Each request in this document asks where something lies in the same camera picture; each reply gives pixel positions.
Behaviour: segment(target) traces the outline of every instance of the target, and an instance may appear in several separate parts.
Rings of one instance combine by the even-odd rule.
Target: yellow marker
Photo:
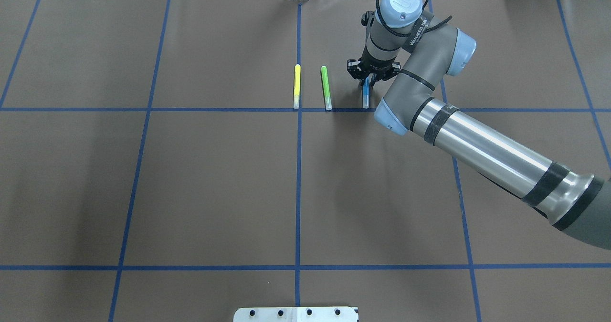
[[[301,91],[301,65],[295,65],[295,87],[293,88],[293,109],[299,108],[299,92]]]

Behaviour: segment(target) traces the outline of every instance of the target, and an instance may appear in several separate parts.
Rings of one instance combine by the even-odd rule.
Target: marker
[[[369,109],[369,77],[363,83],[363,108]]]
[[[301,91],[301,65],[295,65],[295,87],[293,88],[293,109],[299,109],[299,92]]]
[[[330,109],[333,109],[333,106],[331,105],[331,92],[329,91],[329,74],[327,73],[327,66],[321,66],[320,75],[323,78],[323,96],[325,96],[325,109],[329,111]]]

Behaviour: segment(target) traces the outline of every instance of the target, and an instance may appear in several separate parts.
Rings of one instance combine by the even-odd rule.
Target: blue marker
[[[363,83],[363,108],[369,109],[369,77]]]

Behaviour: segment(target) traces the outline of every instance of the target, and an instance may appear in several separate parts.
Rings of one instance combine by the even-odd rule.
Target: blue joint cap
[[[448,75],[456,76],[463,71],[464,66],[469,63],[469,60],[473,56],[475,49],[477,48],[477,42],[472,39],[467,33],[458,29],[458,35],[456,36],[456,48],[454,48],[454,55],[452,56],[452,63],[448,68]]]
[[[418,20],[422,14],[422,0],[380,0],[380,12],[391,29],[401,29]]]
[[[382,101],[373,114],[373,118],[375,118],[378,123],[382,124],[384,128],[387,128],[397,135],[405,135],[405,133],[408,132],[408,129],[401,124],[397,116],[390,110],[390,107],[386,105],[384,98],[382,98]]]

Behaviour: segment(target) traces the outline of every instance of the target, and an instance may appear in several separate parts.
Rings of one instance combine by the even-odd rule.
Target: grid line
[[[480,264],[415,264],[415,265],[299,265],[299,270],[544,270],[552,268],[610,268],[611,263],[480,263]],[[10,270],[91,270],[116,271],[119,266],[106,265],[0,265]],[[123,271],[192,270],[200,272],[240,272],[252,270],[290,270],[294,265],[125,265]]]
[[[297,64],[301,65],[301,4],[297,5]],[[297,177],[295,194],[295,306],[301,305],[301,128],[302,110],[297,109]]]
[[[428,9],[431,13],[434,13],[432,7],[432,0],[428,2]],[[445,81],[443,78],[440,82],[441,86],[441,96],[443,98],[444,103],[448,103],[448,96],[445,91]],[[452,156],[452,166],[454,168],[454,180],[456,181],[456,190],[458,191],[458,201],[460,205],[461,211],[461,219],[463,222],[463,235],[464,235],[464,244],[465,250],[467,252],[467,262],[469,269],[469,278],[471,279],[471,291],[473,294],[473,303],[475,308],[475,317],[477,322],[482,322],[482,311],[480,309],[480,298],[477,293],[477,281],[475,279],[475,268],[473,266],[473,255],[471,252],[471,239],[469,238],[469,226],[467,225],[467,213],[464,209],[464,199],[463,199],[463,188],[460,182],[460,172],[458,171],[458,162],[456,161],[456,157]]]
[[[338,107],[330,111],[323,107],[151,107],[152,112],[223,112],[223,113],[374,113],[375,107]],[[544,107],[461,107],[468,113],[611,113],[611,108],[573,109]],[[0,107],[0,112],[146,112],[148,107]]]
[[[28,39],[28,34],[30,33],[30,29],[32,28],[34,17],[36,16],[36,11],[38,11],[39,5],[40,5],[40,0],[36,0],[36,3],[32,10],[32,15],[30,16],[30,20],[28,21],[28,26],[26,27],[26,31],[23,33],[23,38],[21,39],[21,43],[19,44],[19,48],[17,49],[17,54],[15,55],[15,61],[13,61],[11,72],[9,72],[9,77],[7,78],[6,84],[4,85],[4,90],[2,90],[2,97],[0,97],[0,107],[2,107],[2,105],[4,104],[4,100],[6,99],[6,94],[9,92],[9,86],[11,85],[11,80],[13,80],[13,75],[15,74],[15,70],[17,70],[17,63],[19,63],[19,59],[21,57],[23,46],[26,44],[26,39]]]
[[[151,90],[148,95],[147,115],[144,119],[144,127],[142,128],[142,139],[140,140],[140,149],[138,151],[138,159],[136,162],[136,172],[134,174],[134,182],[131,188],[131,197],[129,198],[129,207],[127,210],[127,217],[125,220],[125,230],[123,233],[123,241],[121,245],[121,252],[118,259],[118,268],[116,269],[115,285],[113,289],[113,300],[111,300],[110,313],[108,314],[108,322],[113,322],[114,312],[116,308],[116,300],[118,298],[118,289],[121,284],[121,274],[123,272],[123,265],[125,261],[125,250],[127,249],[127,240],[129,237],[129,226],[131,225],[131,216],[134,211],[134,202],[136,200],[136,191],[138,188],[138,179],[140,177],[140,166],[142,166],[142,156],[144,154],[144,145],[146,144],[148,123],[150,122],[151,107],[153,105],[153,98],[155,96],[155,84],[157,83],[157,72],[159,71],[159,61],[161,61],[161,51],[163,49],[163,39],[166,35],[166,25],[168,23],[168,13],[170,11],[170,2],[166,2],[166,12],[163,17],[163,24],[161,26],[161,35],[159,36],[159,48],[157,49],[157,58],[155,59],[155,69],[153,71],[153,79],[151,80]]]
[[[600,128],[600,124],[598,123],[598,117],[596,117],[596,111],[594,110],[594,104],[592,103],[592,98],[590,97],[588,86],[585,84],[585,79],[583,78],[583,73],[581,72],[581,66],[579,65],[579,60],[577,59],[577,55],[575,54],[575,50],[572,46],[571,35],[569,34],[569,29],[567,26],[567,20],[565,20],[565,13],[562,9],[562,4],[560,0],[556,0],[556,3],[558,4],[560,20],[562,21],[562,27],[565,31],[565,36],[567,38],[569,50],[571,51],[571,57],[575,63],[575,68],[577,69],[577,74],[579,75],[579,81],[581,82],[581,86],[583,88],[583,94],[585,94],[585,99],[588,101],[588,106],[590,107],[590,113],[592,114],[594,125],[596,126],[596,132],[598,133],[598,138],[600,138],[600,144],[602,145],[602,150],[605,153],[605,157],[607,158],[607,165],[609,166],[609,169],[611,169],[611,156],[609,156],[609,149],[607,149],[607,142],[605,142],[605,137],[602,134],[602,129]]]

